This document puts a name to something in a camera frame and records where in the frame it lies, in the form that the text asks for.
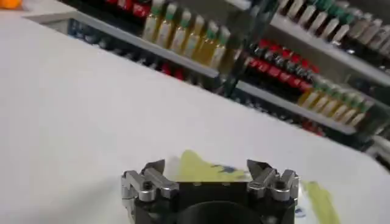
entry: glass bottle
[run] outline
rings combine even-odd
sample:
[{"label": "glass bottle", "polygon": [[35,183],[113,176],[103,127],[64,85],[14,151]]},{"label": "glass bottle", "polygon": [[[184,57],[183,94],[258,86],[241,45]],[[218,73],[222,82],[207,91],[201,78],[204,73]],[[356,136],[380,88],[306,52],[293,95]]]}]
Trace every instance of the glass bottle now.
[{"label": "glass bottle", "polygon": [[171,44],[171,50],[175,53],[181,54],[184,47],[184,41],[188,34],[188,23],[191,19],[191,13],[188,10],[185,10],[182,14],[182,20],[180,25],[176,28],[174,33],[174,38]]},{"label": "glass bottle", "polygon": [[156,44],[161,47],[167,48],[170,44],[172,32],[175,26],[173,16],[175,15],[176,9],[177,6],[173,3],[170,3],[166,9],[165,19],[160,25],[156,39]]},{"label": "glass bottle", "polygon": [[164,0],[153,0],[151,13],[147,16],[142,38],[154,42],[158,25],[161,20],[161,9],[163,7]]},{"label": "glass bottle", "polygon": [[186,57],[193,57],[196,53],[196,49],[199,45],[200,33],[204,25],[204,19],[201,16],[197,16],[195,20],[194,29],[188,35],[187,40],[184,42],[183,55]]}]

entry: green bottle cap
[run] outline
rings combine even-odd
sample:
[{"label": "green bottle cap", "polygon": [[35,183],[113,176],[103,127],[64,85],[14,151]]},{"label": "green bottle cap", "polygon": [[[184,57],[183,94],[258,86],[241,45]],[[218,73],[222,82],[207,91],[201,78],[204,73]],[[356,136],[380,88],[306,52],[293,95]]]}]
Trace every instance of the green bottle cap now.
[{"label": "green bottle cap", "polygon": [[355,15],[349,12],[344,12],[344,14],[340,17],[340,22],[342,24],[350,24],[355,19]]},{"label": "green bottle cap", "polygon": [[166,10],[165,19],[166,20],[172,20],[173,16],[175,15],[177,6],[175,4],[168,5],[168,8]]},{"label": "green bottle cap", "polygon": [[321,11],[327,11],[333,4],[333,0],[322,0],[317,4],[317,8]]}]

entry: red bottle cap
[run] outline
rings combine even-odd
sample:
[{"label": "red bottle cap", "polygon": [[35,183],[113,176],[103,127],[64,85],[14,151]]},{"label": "red bottle cap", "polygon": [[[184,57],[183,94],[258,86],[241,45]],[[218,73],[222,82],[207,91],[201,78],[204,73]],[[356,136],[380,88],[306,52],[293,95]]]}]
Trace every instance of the red bottle cap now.
[{"label": "red bottle cap", "polygon": [[309,61],[306,59],[302,59],[300,64],[302,65],[303,68],[306,68],[306,69],[309,68]]},{"label": "red bottle cap", "polygon": [[285,50],[283,50],[283,52],[282,52],[282,57],[283,57],[283,58],[289,58],[289,57],[290,57],[290,54],[291,54],[291,50],[285,49]]},{"label": "red bottle cap", "polygon": [[161,72],[166,74],[166,75],[171,75],[171,70],[169,68],[169,65],[163,64],[163,66],[161,67]]},{"label": "red bottle cap", "polygon": [[311,70],[312,70],[315,74],[319,74],[319,69],[318,69],[317,66],[312,65],[312,66],[310,66],[310,68],[311,68]]},{"label": "red bottle cap", "polygon": [[269,41],[268,41],[268,40],[262,39],[262,40],[260,40],[260,42],[258,43],[258,45],[259,45],[260,47],[266,47],[266,46],[269,45]]},{"label": "red bottle cap", "polygon": [[183,71],[181,69],[176,70],[174,77],[180,80],[184,80]]},{"label": "red bottle cap", "polygon": [[300,60],[300,56],[298,54],[293,54],[291,56],[291,61],[294,62],[294,63],[299,63],[299,60]]}]

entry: product label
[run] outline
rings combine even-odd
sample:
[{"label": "product label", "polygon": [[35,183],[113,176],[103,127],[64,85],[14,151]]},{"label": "product label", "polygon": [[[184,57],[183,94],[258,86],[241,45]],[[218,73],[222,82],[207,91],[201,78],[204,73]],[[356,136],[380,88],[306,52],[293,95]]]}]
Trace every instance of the product label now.
[{"label": "product label", "polygon": [[198,40],[199,40],[199,36],[190,36],[189,37],[189,39],[187,41],[187,45],[185,46],[185,49],[183,52],[184,56],[191,57],[193,55]]},{"label": "product label", "polygon": [[329,101],[329,98],[328,97],[323,97],[321,98],[320,100],[318,100],[318,102],[315,104],[315,106],[313,107],[313,111],[318,113],[322,107],[325,106],[325,104]]},{"label": "product label", "polygon": [[281,72],[280,73],[280,76],[279,76],[279,80],[283,83],[283,82],[287,82],[290,78],[291,78],[292,75],[290,74],[287,74],[285,72]]},{"label": "product label", "polygon": [[294,3],[291,5],[290,9],[288,10],[287,16],[291,19],[295,18],[295,15],[297,14],[298,10],[303,5],[303,0],[295,0]]},{"label": "product label", "polygon": [[338,101],[337,100],[333,100],[331,102],[329,102],[325,108],[322,110],[322,114],[325,115],[325,116],[329,116],[330,113],[333,111],[333,109],[335,109],[335,106],[337,105]]},{"label": "product label", "polygon": [[180,50],[182,49],[182,44],[185,38],[185,31],[184,30],[176,30],[175,37],[172,41],[171,50],[180,53]]},{"label": "product label", "polygon": [[265,61],[258,61],[258,66],[257,66],[257,69],[260,71],[260,72],[266,72],[268,69],[269,69],[269,64],[266,63]]},{"label": "product label", "polygon": [[132,7],[132,0],[118,0],[118,6],[123,10],[130,10]]},{"label": "product label", "polygon": [[301,79],[300,78],[297,78],[295,76],[292,76],[290,79],[288,79],[288,84],[293,87],[293,88],[298,88],[300,83],[301,83]]},{"label": "product label", "polygon": [[224,56],[225,48],[217,47],[214,51],[214,54],[211,58],[210,67],[213,69],[218,69],[219,64],[221,63],[222,57]]},{"label": "product label", "polygon": [[346,113],[346,115],[344,115],[344,117],[341,118],[340,123],[346,124],[346,123],[351,119],[351,117],[352,117],[354,114],[356,114],[356,110],[355,110],[355,109],[352,109],[352,110],[348,111],[348,112]]},{"label": "product label", "polygon": [[332,41],[339,42],[348,32],[349,25],[345,24],[340,27],[340,29],[336,32],[335,36],[333,37]]},{"label": "product label", "polygon": [[340,119],[340,116],[343,115],[346,111],[347,111],[348,107],[345,106],[345,105],[342,105],[341,107],[339,107],[336,112],[333,114],[333,116],[331,117],[333,120],[336,120],[338,121]]},{"label": "product label", "polygon": [[309,5],[306,8],[306,10],[304,11],[304,13],[302,14],[302,16],[300,17],[300,19],[298,21],[298,25],[305,24],[310,19],[310,17],[313,15],[315,10],[316,10],[315,6]]},{"label": "product label", "polygon": [[363,118],[365,116],[366,116],[366,114],[364,114],[364,113],[358,114],[355,118],[352,119],[352,121],[349,123],[349,125],[356,126],[357,124],[359,124],[359,122],[361,120],[363,120]]},{"label": "product label", "polygon": [[160,31],[158,32],[156,44],[161,47],[166,47],[165,43],[168,40],[169,30],[171,29],[171,25],[167,23],[161,24]]},{"label": "product label", "polygon": [[311,93],[311,94],[306,98],[306,100],[304,101],[304,103],[302,104],[302,107],[304,107],[304,108],[309,108],[310,105],[317,99],[317,97],[318,97],[318,93],[316,93],[316,92]]},{"label": "product label", "polygon": [[310,26],[309,28],[309,32],[314,32],[318,29],[319,26],[321,26],[321,24],[324,22],[324,20],[326,19],[326,17],[328,16],[328,13],[326,12],[322,12],[320,14],[318,14],[316,20],[314,20],[314,22],[312,23],[312,25]]},{"label": "product label", "polygon": [[271,66],[271,68],[268,70],[268,75],[277,78],[280,74],[280,69],[276,68],[275,66]]},{"label": "product label", "polygon": [[133,5],[133,15],[145,18],[151,12],[151,7],[149,5],[141,5],[138,3],[134,3]]},{"label": "product label", "polygon": [[326,28],[324,29],[323,33],[321,34],[321,38],[327,38],[328,35],[336,28],[336,26],[339,24],[338,19],[331,20]]},{"label": "product label", "polygon": [[145,29],[144,29],[144,33],[142,34],[142,38],[144,40],[152,42],[155,28],[156,28],[156,19],[149,17],[146,20]]}]

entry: yellow object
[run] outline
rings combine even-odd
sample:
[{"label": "yellow object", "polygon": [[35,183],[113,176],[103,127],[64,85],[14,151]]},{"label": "yellow object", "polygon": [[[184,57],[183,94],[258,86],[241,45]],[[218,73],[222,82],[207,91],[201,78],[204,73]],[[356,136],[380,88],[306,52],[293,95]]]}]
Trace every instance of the yellow object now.
[{"label": "yellow object", "polygon": [[186,150],[180,159],[176,181],[234,182],[245,179],[246,173],[233,167],[215,165],[202,160],[194,151]]},{"label": "yellow object", "polygon": [[226,44],[229,40],[230,32],[226,27],[221,29],[219,34],[218,44],[215,47],[214,54],[211,56],[210,67],[213,69],[218,69],[221,64],[222,58],[225,55]]},{"label": "yellow object", "polygon": [[362,103],[360,107],[360,113],[357,114],[353,119],[351,119],[351,121],[348,122],[348,125],[353,127],[358,125],[361,122],[361,120],[363,120],[366,117],[367,111],[370,110],[370,108],[373,105],[374,103],[371,101],[366,101],[365,103]]},{"label": "yellow object", "polygon": [[22,0],[0,0],[0,8],[16,9],[22,4]]},{"label": "yellow object", "polygon": [[330,117],[330,115],[333,114],[337,110],[337,108],[339,108],[342,105],[342,99],[345,95],[346,95],[346,90],[337,86],[334,89],[333,94],[330,96],[329,102],[321,110],[321,114]]},{"label": "yellow object", "polygon": [[193,57],[196,49],[199,45],[200,40],[200,33],[202,32],[202,28],[205,21],[203,17],[197,16],[195,21],[195,26],[192,32],[188,35],[186,40],[184,41],[184,47],[183,47],[183,55],[186,57]]},{"label": "yellow object", "polygon": [[182,20],[180,25],[176,28],[174,32],[174,38],[172,40],[172,44],[170,46],[171,50],[181,54],[183,51],[183,47],[185,44],[185,40],[188,36],[188,23],[191,19],[191,13],[188,10],[185,10],[182,14]]},{"label": "yellow object", "polygon": [[347,124],[355,115],[358,114],[361,104],[364,102],[364,98],[357,96],[355,100],[352,101],[350,110],[345,112],[341,118],[340,123]]},{"label": "yellow object", "polygon": [[303,183],[308,192],[311,205],[320,224],[340,224],[340,219],[332,204],[330,193],[317,182]]},{"label": "yellow object", "polygon": [[211,56],[213,56],[216,47],[217,32],[218,26],[214,22],[209,22],[207,32],[203,39],[201,39],[193,59],[205,65],[210,63]]},{"label": "yellow object", "polygon": [[171,45],[172,33],[174,31],[173,17],[175,15],[177,6],[173,3],[168,5],[166,10],[165,19],[162,21],[160,28],[157,32],[156,44],[161,47],[168,48]]},{"label": "yellow object", "polygon": [[323,92],[326,91],[326,89],[326,81],[319,76],[314,77],[313,87],[308,89],[298,99],[298,105],[304,108],[311,108],[321,98],[321,95],[323,95]]},{"label": "yellow object", "polygon": [[147,16],[142,38],[154,42],[158,28],[161,24],[161,8],[164,0],[153,0],[151,13]]}]

